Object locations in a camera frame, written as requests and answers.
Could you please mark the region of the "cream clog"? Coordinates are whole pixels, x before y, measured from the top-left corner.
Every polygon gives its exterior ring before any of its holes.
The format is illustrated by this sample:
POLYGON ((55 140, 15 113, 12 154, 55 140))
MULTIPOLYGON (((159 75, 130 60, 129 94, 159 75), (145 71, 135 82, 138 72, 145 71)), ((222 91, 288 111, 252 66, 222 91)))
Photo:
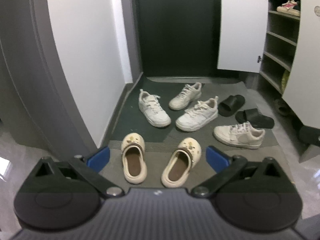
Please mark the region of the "cream clog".
POLYGON ((121 142, 124 177, 130 184, 142 183, 148 174, 144 160, 145 142, 138 133, 130 133, 121 142))
POLYGON ((192 169, 200 161, 201 155, 201 146, 197 140, 193 138, 183 139, 172 153, 162 173, 162 184, 167 188, 182 187, 192 169))

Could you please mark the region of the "dark green floor mat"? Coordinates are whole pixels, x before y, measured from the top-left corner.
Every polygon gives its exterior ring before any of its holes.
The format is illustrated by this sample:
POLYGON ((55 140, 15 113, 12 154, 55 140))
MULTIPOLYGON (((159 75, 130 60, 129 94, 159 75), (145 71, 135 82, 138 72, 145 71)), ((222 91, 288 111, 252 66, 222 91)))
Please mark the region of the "dark green floor mat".
POLYGON ((172 111, 169 109, 169 101, 174 98, 184 87, 182 83, 154 82, 143 76, 130 92, 121 110, 118 122, 114 128, 111 139, 122 141, 127 134, 138 133, 146 142, 163 142, 171 132, 178 134, 178 140, 187 136, 186 132, 179 130, 175 121, 184 111, 172 111), (171 124, 165 128, 156 128, 149 124, 138 107, 140 90, 159 95, 159 103, 171 118, 171 124))

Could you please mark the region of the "black slide sandal back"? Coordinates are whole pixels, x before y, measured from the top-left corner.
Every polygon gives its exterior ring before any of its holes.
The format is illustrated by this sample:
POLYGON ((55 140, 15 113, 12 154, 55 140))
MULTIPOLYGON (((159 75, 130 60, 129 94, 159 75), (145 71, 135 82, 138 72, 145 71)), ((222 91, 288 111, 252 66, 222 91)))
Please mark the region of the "black slide sandal back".
POLYGON ((218 112, 221 116, 229 117, 235 114, 245 104, 242 95, 230 95, 218 105, 218 112))

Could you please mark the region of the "black slide sandal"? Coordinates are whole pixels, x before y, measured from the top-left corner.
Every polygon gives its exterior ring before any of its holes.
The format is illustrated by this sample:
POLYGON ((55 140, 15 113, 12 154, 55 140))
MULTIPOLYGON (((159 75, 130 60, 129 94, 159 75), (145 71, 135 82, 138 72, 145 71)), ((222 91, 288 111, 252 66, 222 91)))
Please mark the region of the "black slide sandal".
POLYGON ((229 117, 235 114, 245 104, 242 95, 230 95, 218 105, 218 112, 221 116, 229 117))
POLYGON ((257 108, 238 111, 235 118, 238 123, 249 122, 254 128, 272 129, 274 127, 274 120, 269 116, 262 115, 257 108))

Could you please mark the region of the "black slide sandal front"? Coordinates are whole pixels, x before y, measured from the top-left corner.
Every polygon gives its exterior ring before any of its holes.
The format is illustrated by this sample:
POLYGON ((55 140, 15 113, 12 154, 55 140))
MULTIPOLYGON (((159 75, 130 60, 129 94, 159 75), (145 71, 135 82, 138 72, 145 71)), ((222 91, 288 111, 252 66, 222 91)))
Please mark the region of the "black slide sandal front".
POLYGON ((238 123, 249 122, 254 128, 272 129, 274 127, 274 120, 269 116, 262 115, 257 108, 238 111, 235 118, 238 123))

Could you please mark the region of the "dark shoe under cabinet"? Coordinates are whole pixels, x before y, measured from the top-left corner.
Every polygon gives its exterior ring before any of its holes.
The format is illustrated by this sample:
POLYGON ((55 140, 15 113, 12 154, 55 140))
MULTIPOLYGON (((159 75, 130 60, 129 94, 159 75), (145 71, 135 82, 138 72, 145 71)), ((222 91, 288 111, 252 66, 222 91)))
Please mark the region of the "dark shoe under cabinet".
POLYGON ((288 104, 282 98, 278 98, 278 99, 274 100, 274 105, 275 105, 276 111, 280 115, 288 116, 291 114, 291 108, 288 106, 288 104))

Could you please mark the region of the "right white cabinet door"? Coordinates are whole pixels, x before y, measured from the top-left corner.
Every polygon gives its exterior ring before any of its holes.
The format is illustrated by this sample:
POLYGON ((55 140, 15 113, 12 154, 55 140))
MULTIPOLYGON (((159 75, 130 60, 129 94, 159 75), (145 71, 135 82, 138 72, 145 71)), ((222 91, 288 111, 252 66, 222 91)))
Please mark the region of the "right white cabinet door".
POLYGON ((305 126, 319 129, 319 0, 301 0, 298 43, 284 101, 305 126))

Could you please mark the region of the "white cabinet door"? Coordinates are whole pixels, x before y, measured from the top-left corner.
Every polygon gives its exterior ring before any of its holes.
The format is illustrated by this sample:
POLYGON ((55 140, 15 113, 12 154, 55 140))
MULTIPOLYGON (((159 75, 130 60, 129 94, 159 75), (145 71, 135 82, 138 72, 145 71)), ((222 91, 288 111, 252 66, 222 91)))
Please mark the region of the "white cabinet door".
POLYGON ((305 126, 319 129, 319 0, 301 0, 298 43, 284 101, 305 126))
POLYGON ((268 0, 221 0, 217 68, 258 73, 268 19, 268 0))

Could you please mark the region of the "yellow-green shoe on shelf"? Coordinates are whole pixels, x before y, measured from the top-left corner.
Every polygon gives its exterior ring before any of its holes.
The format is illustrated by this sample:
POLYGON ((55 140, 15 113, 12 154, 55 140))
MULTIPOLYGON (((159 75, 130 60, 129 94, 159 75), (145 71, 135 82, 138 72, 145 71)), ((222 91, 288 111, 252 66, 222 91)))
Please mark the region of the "yellow-green shoe on shelf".
POLYGON ((285 70, 282 78, 281 78, 281 91, 282 93, 285 92, 285 88, 287 85, 287 82, 289 80, 290 72, 288 70, 285 70))

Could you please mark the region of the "dark entrance door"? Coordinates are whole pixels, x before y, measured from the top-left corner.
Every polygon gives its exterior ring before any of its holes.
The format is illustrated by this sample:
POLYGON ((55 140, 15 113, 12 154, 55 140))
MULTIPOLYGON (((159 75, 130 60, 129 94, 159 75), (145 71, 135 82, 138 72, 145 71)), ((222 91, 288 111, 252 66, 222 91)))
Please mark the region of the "dark entrance door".
POLYGON ((221 0, 134 0, 146 76, 212 76, 221 0))

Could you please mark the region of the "grey shoe cabinet shelves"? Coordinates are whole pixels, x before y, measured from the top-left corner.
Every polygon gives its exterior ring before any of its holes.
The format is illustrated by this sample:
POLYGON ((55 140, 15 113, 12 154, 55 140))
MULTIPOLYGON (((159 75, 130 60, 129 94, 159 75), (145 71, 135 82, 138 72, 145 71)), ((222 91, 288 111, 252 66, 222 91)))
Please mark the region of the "grey shoe cabinet shelves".
POLYGON ((267 0, 268 19, 260 75, 275 89, 281 91, 281 78, 291 72, 295 58, 300 17, 277 12, 277 7, 287 0, 267 0))

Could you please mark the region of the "left white cabinet door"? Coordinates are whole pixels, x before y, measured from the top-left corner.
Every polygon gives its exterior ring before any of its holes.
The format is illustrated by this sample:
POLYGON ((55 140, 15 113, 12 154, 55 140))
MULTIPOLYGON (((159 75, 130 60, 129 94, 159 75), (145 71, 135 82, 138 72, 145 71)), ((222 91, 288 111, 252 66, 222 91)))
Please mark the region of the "left white cabinet door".
POLYGON ((268 19, 268 0, 221 0, 217 68, 258 73, 268 19))

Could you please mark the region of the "pink white sneaker on shelf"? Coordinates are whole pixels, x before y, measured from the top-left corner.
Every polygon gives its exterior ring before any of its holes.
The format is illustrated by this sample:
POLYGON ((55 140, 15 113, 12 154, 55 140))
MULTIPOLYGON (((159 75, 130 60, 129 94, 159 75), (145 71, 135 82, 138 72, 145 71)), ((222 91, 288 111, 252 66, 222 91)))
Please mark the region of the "pink white sneaker on shelf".
POLYGON ((300 17, 300 3, 295 0, 287 0, 286 3, 277 7, 277 12, 300 17))

